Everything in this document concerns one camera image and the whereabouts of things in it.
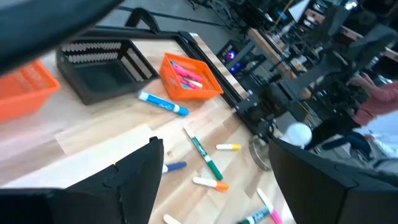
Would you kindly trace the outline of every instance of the dry erase marker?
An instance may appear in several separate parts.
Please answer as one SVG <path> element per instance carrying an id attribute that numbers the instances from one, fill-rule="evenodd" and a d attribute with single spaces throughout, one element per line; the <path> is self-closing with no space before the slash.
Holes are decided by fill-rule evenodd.
<path id="1" fill-rule="evenodd" d="M 218 150 L 240 150 L 242 146 L 240 144 L 218 144 L 216 145 Z"/>
<path id="2" fill-rule="evenodd" d="M 201 177 L 194 177 L 192 179 L 192 181 L 195 184 L 213 187 L 214 189 L 219 190 L 221 192 L 225 192 L 229 189 L 228 184 L 221 182 L 221 181 L 217 181 L 217 180 L 211 180 L 211 179 L 206 179 L 206 178 L 201 178 Z"/>
<path id="3" fill-rule="evenodd" d="M 178 75 L 177 76 L 178 80 L 180 80 L 180 83 L 186 86 L 189 86 L 189 88 L 194 89 L 194 90 L 199 90 L 200 88 L 197 87 L 196 85 L 190 83 L 189 81 L 187 81 L 186 79 L 184 79 L 184 77 Z"/>
<path id="4" fill-rule="evenodd" d="M 175 170 L 182 169 L 187 166 L 186 162 L 176 162 L 173 164 L 163 164 L 162 173 L 167 173 Z"/>
<path id="5" fill-rule="evenodd" d="M 189 114 L 188 109 L 144 91 L 138 93 L 138 98 L 140 100 L 152 103 L 153 105 L 159 106 L 161 108 L 165 108 L 169 111 L 176 112 L 182 116 L 186 116 Z"/>
<path id="6" fill-rule="evenodd" d="M 189 71 L 189 70 L 177 65 L 174 62 L 171 62 L 171 64 L 172 64 L 172 66 L 174 68 L 175 73 L 177 73 L 177 75 L 180 75 L 182 77 L 187 77 L 187 78 L 189 78 L 189 79 L 191 79 L 193 81 L 196 81 L 196 82 L 200 82 L 200 83 L 203 82 L 203 78 L 200 77 L 199 75 L 197 75 L 197 74 L 195 74 L 195 73 L 193 73 L 193 72 L 191 72 L 191 71 Z"/>
<path id="7" fill-rule="evenodd" d="M 179 221 L 177 221 L 168 214 L 163 216 L 163 221 L 166 222 L 167 224 L 181 224 Z"/>
<path id="8" fill-rule="evenodd" d="M 259 194 L 262 202 L 264 202 L 264 204 L 268 207 L 272 220 L 275 222 L 275 224 L 282 224 L 283 221 L 278 211 L 274 208 L 274 206 L 271 204 L 271 201 L 267 198 L 267 196 L 260 188 L 257 188 L 257 194 Z"/>
<path id="9" fill-rule="evenodd" d="M 203 88 L 203 85 L 202 85 L 201 83 L 199 83 L 199 82 L 195 82 L 195 81 L 193 81 L 193 80 L 188 80 L 188 82 L 194 84 L 195 86 L 197 86 L 197 87 L 199 87 L 199 88 Z"/>
<path id="10" fill-rule="evenodd" d="M 268 207 L 265 206 L 262 209 L 256 211 L 253 215 L 246 217 L 244 220 L 238 222 L 238 224 L 256 224 L 263 220 L 267 215 L 269 215 Z"/>
<path id="11" fill-rule="evenodd" d="M 191 138 L 193 144 L 198 149 L 199 153 L 204 158 L 204 160 L 207 163 L 207 166 L 214 173 L 214 176 L 217 178 L 217 180 L 222 180 L 223 175 L 218 170 L 218 168 L 217 168 L 216 164 L 213 162 L 213 160 L 211 160 L 210 156 L 207 154 L 207 152 L 205 151 L 203 146 L 200 144 L 199 140 L 193 135 L 192 131 L 189 128 L 184 127 L 184 130 L 188 134 L 188 136 Z"/>

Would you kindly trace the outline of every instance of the person's arm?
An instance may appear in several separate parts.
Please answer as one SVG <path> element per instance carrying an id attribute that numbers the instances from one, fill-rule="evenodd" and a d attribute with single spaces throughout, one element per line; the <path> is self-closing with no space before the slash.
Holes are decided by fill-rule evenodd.
<path id="1" fill-rule="evenodd" d="M 398 88 L 391 88 L 388 90 L 379 88 L 377 86 L 370 84 L 362 77 L 353 77 L 349 82 L 356 86 L 361 86 L 364 88 L 371 96 L 383 102 L 390 102 L 392 100 L 398 99 Z"/>

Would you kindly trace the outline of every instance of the orange bin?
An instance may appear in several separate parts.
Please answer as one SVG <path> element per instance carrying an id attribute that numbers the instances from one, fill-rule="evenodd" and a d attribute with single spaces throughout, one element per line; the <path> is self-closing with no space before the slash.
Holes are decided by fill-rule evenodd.
<path id="1" fill-rule="evenodd" d="M 59 89 L 59 82 L 39 60 L 1 76 L 0 122 L 37 111 Z"/>
<path id="2" fill-rule="evenodd" d="M 203 88 L 200 90 L 184 88 L 171 62 L 201 76 Z M 199 60 L 165 53 L 159 74 L 172 100 L 207 100 L 224 93 L 207 64 Z"/>

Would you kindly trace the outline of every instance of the purple light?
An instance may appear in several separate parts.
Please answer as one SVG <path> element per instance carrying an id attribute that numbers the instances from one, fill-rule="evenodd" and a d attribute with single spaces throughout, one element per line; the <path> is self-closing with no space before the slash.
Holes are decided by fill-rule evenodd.
<path id="1" fill-rule="evenodd" d="M 236 56 L 235 51 L 230 50 L 230 51 L 226 54 L 226 59 L 227 59 L 228 61 L 230 61 L 230 60 L 234 59 L 235 56 Z"/>

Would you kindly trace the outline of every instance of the blue marker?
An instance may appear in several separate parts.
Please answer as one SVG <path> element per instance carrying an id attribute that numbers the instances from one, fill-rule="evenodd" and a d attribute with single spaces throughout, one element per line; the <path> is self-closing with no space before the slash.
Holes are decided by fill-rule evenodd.
<path id="1" fill-rule="evenodd" d="M 164 164 L 162 173 L 164 174 L 164 173 L 167 173 L 167 172 L 179 170 L 179 169 L 182 169 L 182 168 L 184 168 L 186 166 L 187 166 L 186 162 L 176 162 L 176 163 L 173 163 L 173 164 Z"/>
<path id="2" fill-rule="evenodd" d="M 140 100 L 152 103 L 153 105 L 159 106 L 161 108 L 165 108 L 165 109 L 167 109 L 169 111 L 176 112 L 176 113 L 178 113 L 179 115 L 182 115 L 182 116 L 186 116 L 186 115 L 189 114 L 189 110 L 188 109 L 186 109 L 184 107 L 181 107 L 179 105 L 176 105 L 175 103 L 172 103 L 172 102 L 169 102 L 167 100 L 164 100 L 162 98 L 159 98 L 159 97 L 157 97 L 155 95 L 152 95 L 150 93 L 144 92 L 144 91 L 141 91 L 140 93 L 138 93 L 138 98 Z"/>
<path id="3" fill-rule="evenodd" d="M 191 87 L 189 87 L 189 86 L 187 86 L 186 84 L 183 84 L 183 83 L 182 83 L 182 87 L 191 89 Z"/>

